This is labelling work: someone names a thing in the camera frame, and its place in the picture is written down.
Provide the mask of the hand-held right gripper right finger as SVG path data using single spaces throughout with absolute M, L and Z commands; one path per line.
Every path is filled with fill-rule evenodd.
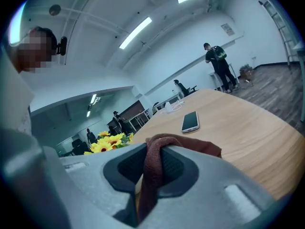
M 163 185 L 142 229 L 269 229 L 288 203 L 218 157 L 160 150 Z

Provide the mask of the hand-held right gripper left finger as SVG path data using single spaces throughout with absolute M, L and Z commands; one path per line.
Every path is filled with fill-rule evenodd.
M 76 187 L 106 215 L 137 227 L 136 198 L 140 192 L 146 144 L 93 155 L 60 158 Z

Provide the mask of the yellow sunflower bouquet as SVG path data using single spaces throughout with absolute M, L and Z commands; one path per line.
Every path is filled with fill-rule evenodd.
M 84 151 L 84 155 L 101 153 L 123 148 L 132 144 L 133 133 L 110 135 L 109 132 L 100 132 L 100 139 L 96 143 L 90 144 L 89 151 Z

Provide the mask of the brown cloth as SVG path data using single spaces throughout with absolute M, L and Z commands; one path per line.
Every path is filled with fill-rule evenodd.
M 138 221 L 142 222 L 157 203 L 157 190 L 163 185 L 160 150 L 168 145 L 183 147 L 199 153 L 221 158 L 221 148 L 212 142 L 174 134 L 157 134 L 145 139 L 147 154 L 143 166 Z

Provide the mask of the black office chair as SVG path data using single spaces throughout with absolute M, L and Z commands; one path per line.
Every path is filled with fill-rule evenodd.
M 83 155 L 85 152 L 89 152 L 89 148 L 86 142 L 81 141 L 79 138 L 72 141 L 72 153 L 76 156 Z
M 182 83 L 178 83 L 179 88 L 181 89 L 184 97 L 187 97 L 188 95 L 195 93 L 197 90 L 195 89 L 197 86 L 193 88 L 185 88 Z

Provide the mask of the wooden table with white legs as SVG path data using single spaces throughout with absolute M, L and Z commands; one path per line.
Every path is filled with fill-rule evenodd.
M 276 199 L 296 189 L 305 171 L 305 137 L 269 111 L 230 94 L 201 89 L 184 98 L 178 110 L 158 111 L 133 142 L 143 143 L 160 133 L 180 135 L 183 117 L 194 111 L 200 128 L 188 137 L 219 146 L 224 160 Z

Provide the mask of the smartphone in white case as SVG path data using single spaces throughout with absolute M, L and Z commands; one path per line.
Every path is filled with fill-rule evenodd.
M 196 111 L 186 114 L 183 117 L 183 123 L 181 131 L 182 133 L 188 133 L 200 128 L 199 118 Z

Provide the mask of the round ceiling dome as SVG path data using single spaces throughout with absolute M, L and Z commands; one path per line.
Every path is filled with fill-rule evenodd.
M 51 16 L 57 16 L 61 12 L 61 6 L 59 4 L 54 4 L 49 8 L 49 14 Z

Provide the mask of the metal ladder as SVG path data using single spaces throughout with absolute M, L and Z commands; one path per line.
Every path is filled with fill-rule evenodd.
M 294 50 L 294 47 L 296 46 L 296 39 L 292 34 L 291 28 L 271 0 L 263 0 L 259 3 L 265 9 L 277 27 L 284 46 L 287 66 L 290 70 L 293 62 L 297 60 L 297 54 Z

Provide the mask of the wall poster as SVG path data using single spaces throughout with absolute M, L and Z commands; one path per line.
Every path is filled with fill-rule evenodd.
M 222 29 L 225 31 L 225 33 L 226 33 L 228 36 L 233 36 L 233 35 L 235 35 L 234 30 L 232 29 L 232 27 L 231 27 L 228 23 L 221 25 L 221 27 L 222 27 Z

